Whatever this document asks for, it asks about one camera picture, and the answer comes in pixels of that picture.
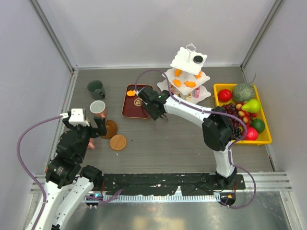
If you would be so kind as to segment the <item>metal serving tongs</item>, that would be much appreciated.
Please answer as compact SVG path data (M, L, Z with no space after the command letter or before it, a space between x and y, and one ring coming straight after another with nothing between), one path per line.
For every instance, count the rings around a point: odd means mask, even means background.
M166 115L162 115L161 118L162 118L164 121L168 122L168 118L167 118Z

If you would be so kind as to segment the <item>red dessert tray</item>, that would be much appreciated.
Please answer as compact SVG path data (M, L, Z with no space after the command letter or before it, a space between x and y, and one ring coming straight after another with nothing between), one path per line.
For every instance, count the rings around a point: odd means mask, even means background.
M130 84L126 88L122 115L125 118L148 119L150 115L142 107L142 99L131 93L135 90L135 84Z

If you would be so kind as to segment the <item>orange fish cookies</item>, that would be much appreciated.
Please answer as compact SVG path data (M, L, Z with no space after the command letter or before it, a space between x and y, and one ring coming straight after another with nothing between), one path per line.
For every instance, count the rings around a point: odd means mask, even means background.
M127 95L127 96L135 96L135 95L138 95L138 93L139 93L139 91L137 90L137 83L138 83L138 80L141 78L142 75L144 75L145 73L150 72L150 71L160 72L160 73L164 76L164 78L166 79L166 82L167 82L167 88L168 88L169 94L170 94L170 96L173 96L174 93L173 93L173 92L171 91L171 89L170 89L170 82L169 82L168 76L167 76L164 72L162 72L162 71L160 71L160 70L158 70L158 69L149 69L149 70L146 70L145 72L141 73L141 74L137 77L137 79L136 79L136 81L135 81L134 90L133 90L133 91L132 91L132 90L128 91L128 92L126 93L126 95ZM186 81L186 82L184 82L184 84L185 84L186 86L190 87L190 88L196 87L196 83L193 82L193 81Z

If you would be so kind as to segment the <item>cream cake slice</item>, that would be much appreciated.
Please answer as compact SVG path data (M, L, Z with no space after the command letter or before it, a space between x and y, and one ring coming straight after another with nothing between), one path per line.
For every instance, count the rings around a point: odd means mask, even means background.
M189 102L192 101L192 94L191 93L187 94L186 101L189 101Z

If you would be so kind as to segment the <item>black round cookies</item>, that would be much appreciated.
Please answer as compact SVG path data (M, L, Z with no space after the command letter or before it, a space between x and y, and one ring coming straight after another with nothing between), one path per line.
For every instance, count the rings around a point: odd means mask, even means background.
M200 64L203 62L203 57L200 56L200 55L196 55L193 57L193 62L196 63L196 64Z

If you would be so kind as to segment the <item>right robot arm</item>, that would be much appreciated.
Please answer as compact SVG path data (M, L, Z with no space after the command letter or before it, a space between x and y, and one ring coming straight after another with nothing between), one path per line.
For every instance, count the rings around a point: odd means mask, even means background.
M218 185L227 189L234 184L237 173L232 162L231 150L234 128L223 108L201 107L166 90L158 93L149 86L137 91L137 95L142 99L142 107L153 120L164 117L166 114L172 114L202 128L204 142L214 152L215 178Z

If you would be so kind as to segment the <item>pink mug near arm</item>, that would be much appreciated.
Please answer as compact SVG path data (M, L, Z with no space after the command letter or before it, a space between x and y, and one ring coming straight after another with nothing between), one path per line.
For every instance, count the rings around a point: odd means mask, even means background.
M94 145L94 138L90 138L89 139L89 143L88 143L88 146L87 146L88 149L95 149L95 145Z

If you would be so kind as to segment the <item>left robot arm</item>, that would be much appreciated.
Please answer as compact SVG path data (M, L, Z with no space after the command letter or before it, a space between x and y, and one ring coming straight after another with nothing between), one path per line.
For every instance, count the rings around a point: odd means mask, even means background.
M96 127L84 118L76 125L69 122L69 113L62 120L69 129L60 136L56 157L47 168L44 191L28 230L63 230L72 214L91 190L102 187L101 170L87 165L81 167L91 139L106 134L106 119L96 117Z

